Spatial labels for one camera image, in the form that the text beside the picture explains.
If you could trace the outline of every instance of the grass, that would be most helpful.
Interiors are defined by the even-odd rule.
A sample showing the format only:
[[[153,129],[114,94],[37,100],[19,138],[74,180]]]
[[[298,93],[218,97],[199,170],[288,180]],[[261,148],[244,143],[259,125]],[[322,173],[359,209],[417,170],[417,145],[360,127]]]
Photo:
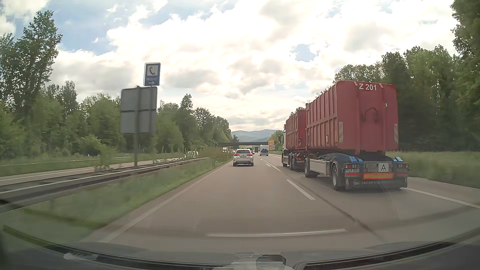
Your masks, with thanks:
[[[480,188],[480,152],[389,152],[409,163],[409,175]]]
[[[157,159],[180,158],[183,153],[160,153],[156,155]],[[139,154],[139,161],[152,160],[151,154]],[[133,154],[116,153],[113,156],[111,164],[133,162]],[[86,157],[81,155],[72,155],[68,157],[40,156],[36,158],[19,158],[14,160],[0,160],[0,177],[34,173],[48,172],[56,170],[67,170],[84,167],[94,167],[100,165],[99,157]]]
[[[227,161],[210,158],[5,212],[0,214],[0,225],[8,225],[48,241],[79,241],[94,230]],[[10,251],[23,248],[16,241],[6,247]]]

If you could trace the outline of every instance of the road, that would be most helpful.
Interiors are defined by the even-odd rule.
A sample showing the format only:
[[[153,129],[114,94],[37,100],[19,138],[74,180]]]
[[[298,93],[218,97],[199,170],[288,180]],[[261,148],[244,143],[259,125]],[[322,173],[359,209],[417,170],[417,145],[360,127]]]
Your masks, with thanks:
[[[152,250],[278,252],[438,241],[476,229],[480,190],[410,178],[392,192],[337,192],[279,156],[231,162],[134,210],[85,241]]]

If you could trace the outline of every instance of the red container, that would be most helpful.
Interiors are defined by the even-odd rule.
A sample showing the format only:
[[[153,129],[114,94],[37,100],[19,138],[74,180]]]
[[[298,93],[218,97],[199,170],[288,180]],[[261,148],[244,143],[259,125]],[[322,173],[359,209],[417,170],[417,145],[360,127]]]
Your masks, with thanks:
[[[307,124],[306,110],[298,110],[285,123],[285,148],[288,150],[306,147],[305,127]]]
[[[359,155],[398,149],[393,85],[340,81],[306,104],[307,149]]]

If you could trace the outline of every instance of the solid white line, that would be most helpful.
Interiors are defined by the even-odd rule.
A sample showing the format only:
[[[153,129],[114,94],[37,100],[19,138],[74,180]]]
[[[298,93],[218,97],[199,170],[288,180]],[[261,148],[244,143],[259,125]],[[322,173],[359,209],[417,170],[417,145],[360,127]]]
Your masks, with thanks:
[[[290,181],[290,179],[286,179],[287,182],[289,182],[292,186],[294,186],[296,189],[298,189],[302,194],[304,194],[307,198],[310,200],[315,200],[314,197],[312,197],[310,194],[308,194],[305,190],[303,190],[301,187],[297,186],[294,182]]]
[[[272,165],[271,163],[267,162],[266,160],[264,160],[264,161],[265,161],[266,163],[270,164],[273,168],[275,168],[275,170],[281,172],[281,170],[280,170],[279,168],[275,167],[274,165]]]
[[[413,189],[413,188],[409,188],[409,187],[403,187],[403,189],[407,189],[407,190],[410,190],[410,191],[415,191],[415,192],[422,193],[422,194],[425,194],[425,195],[433,196],[433,197],[436,197],[436,198],[440,198],[440,199],[444,199],[444,200],[447,200],[447,201],[456,202],[456,203],[459,203],[459,204],[463,204],[463,205],[466,205],[466,206],[470,206],[470,207],[473,207],[473,208],[480,209],[480,206],[476,205],[476,204],[472,204],[472,203],[468,203],[468,202],[464,202],[464,201],[460,201],[460,200],[455,200],[455,199],[452,199],[452,198],[449,198],[449,197],[444,197],[444,196],[436,195],[436,194],[433,194],[433,193],[428,193],[428,192],[425,192],[425,191],[421,191],[421,190],[417,190],[417,189]]]
[[[144,218],[148,217],[149,215],[153,214],[155,211],[159,210],[160,208],[162,208],[163,206],[165,206],[167,203],[171,202],[172,200],[174,200],[175,198],[177,198],[178,196],[182,195],[183,193],[185,193],[187,190],[191,189],[192,187],[196,186],[198,183],[200,183],[201,181],[203,181],[205,178],[207,178],[208,176],[212,175],[213,173],[219,171],[219,170],[216,170],[214,172],[212,172],[211,174],[209,175],[206,175],[204,176],[202,179],[198,180],[197,182],[191,184],[190,186],[186,187],[184,190],[178,192],[177,194],[173,195],[172,197],[166,199],[165,201],[161,202],[159,205],[153,207],[152,209],[148,210],[147,212],[143,213],[141,216],[137,217],[136,219],[132,220],[131,222],[121,226],[120,228],[118,228],[116,231],[112,232],[111,234],[109,234],[107,237],[103,238],[102,240],[100,240],[99,242],[101,243],[108,243],[110,241],[112,241],[115,237],[119,236],[121,233],[125,232],[126,230],[128,230],[129,228],[133,227],[135,224],[139,223],[140,221],[142,221]]]
[[[282,237],[282,236],[304,236],[316,234],[330,234],[330,233],[345,233],[345,229],[326,230],[316,232],[302,232],[302,233],[208,233],[210,237]]]

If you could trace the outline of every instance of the overpass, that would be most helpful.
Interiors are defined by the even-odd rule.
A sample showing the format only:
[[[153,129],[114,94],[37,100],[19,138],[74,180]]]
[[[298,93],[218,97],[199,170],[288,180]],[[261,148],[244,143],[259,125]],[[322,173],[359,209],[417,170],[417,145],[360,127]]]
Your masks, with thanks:
[[[268,142],[229,142],[229,143],[218,143],[218,146],[241,146],[241,145],[268,145]]]

